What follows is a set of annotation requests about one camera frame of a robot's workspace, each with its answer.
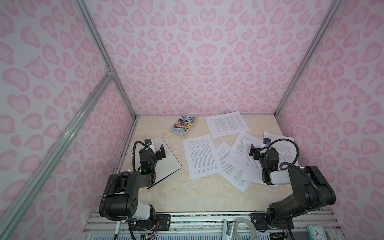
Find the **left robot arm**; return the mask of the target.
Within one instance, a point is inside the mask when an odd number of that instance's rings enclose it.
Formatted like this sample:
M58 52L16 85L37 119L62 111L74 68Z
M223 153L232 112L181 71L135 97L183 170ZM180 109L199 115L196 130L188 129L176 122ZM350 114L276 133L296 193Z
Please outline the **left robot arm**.
M99 214L110 221L130 222L145 231L157 227L154 207L139 201L139 189L149 188L156 181L156 165L166 157L164 146L154 152L146 144L139 151L141 170L110 175L99 205Z

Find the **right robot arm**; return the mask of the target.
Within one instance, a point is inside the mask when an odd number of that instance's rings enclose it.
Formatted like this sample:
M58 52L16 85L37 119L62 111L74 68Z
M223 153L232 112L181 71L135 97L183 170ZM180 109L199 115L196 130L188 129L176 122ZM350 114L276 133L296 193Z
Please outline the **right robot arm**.
M256 148L250 146L249 156L261 165L261 182L269 186L290 185L293 193L283 200L271 203L256 228L279 229L293 227L293 218L317 211L336 203L336 194L316 166L299 167L294 163L280 163L280 156L272 144Z

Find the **black A4 clip folder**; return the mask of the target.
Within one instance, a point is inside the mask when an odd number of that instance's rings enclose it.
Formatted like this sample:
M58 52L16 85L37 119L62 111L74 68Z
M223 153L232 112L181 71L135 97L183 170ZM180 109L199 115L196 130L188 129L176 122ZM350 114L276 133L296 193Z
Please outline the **black A4 clip folder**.
M134 170L131 171L131 174L129 175L129 183L136 185L139 189L150 189L182 168L181 163L177 160L162 137L156 137L152 139L152 141L156 151L159 151L161 145L164 145L166 157L164 159L157 159L156 171L153 174L142 174L139 151L146 149L144 144L145 141L135 141L131 151Z

